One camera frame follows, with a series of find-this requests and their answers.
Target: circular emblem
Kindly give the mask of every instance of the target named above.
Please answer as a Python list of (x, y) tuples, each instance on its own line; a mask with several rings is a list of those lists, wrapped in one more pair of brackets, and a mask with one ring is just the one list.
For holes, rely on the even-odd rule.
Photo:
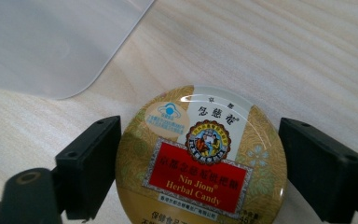
[(201, 164), (212, 165), (225, 159), (230, 143), (228, 131), (215, 120), (197, 122), (186, 135), (188, 153)]

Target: plastic container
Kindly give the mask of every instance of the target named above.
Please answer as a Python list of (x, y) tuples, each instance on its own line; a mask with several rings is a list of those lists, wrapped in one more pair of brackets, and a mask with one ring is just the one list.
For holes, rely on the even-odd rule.
[(152, 3), (0, 1), (0, 89), (54, 99), (85, 90)]

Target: red rectangle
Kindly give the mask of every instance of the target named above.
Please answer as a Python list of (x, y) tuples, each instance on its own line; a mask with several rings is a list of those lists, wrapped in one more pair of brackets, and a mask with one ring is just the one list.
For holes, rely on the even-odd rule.
[(148, 184), (235, 214), (237, 205), (243, 203), (247, 172), (226, 162), (200, 164), (187, 150), (163, 141)]

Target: light wood surface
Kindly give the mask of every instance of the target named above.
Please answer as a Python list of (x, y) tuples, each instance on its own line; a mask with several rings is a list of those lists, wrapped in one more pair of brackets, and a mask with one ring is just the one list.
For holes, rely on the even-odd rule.
[[(77, 96), (0, 90), (0, 198), (14, 174), (53, 168), (92, 122), (120, 115), (124, 130), (147, 101), (188, 84), (230, 89), (277, 129), (281, 117), (299, 119), (358, 152), (358, 0), (157, 0)], [(130, 223), (115, 186), (91, 223)], [(322, 222), (289, 184), (275, 223)]]

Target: gold tin lid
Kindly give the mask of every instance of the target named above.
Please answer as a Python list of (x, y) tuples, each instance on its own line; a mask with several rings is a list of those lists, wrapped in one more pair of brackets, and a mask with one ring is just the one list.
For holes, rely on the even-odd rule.
[(264, 113), (239, 95), (185, 86), (148, 102), (117, 152), (118, 196), (132, 223), (272, 223), (286, 159)]

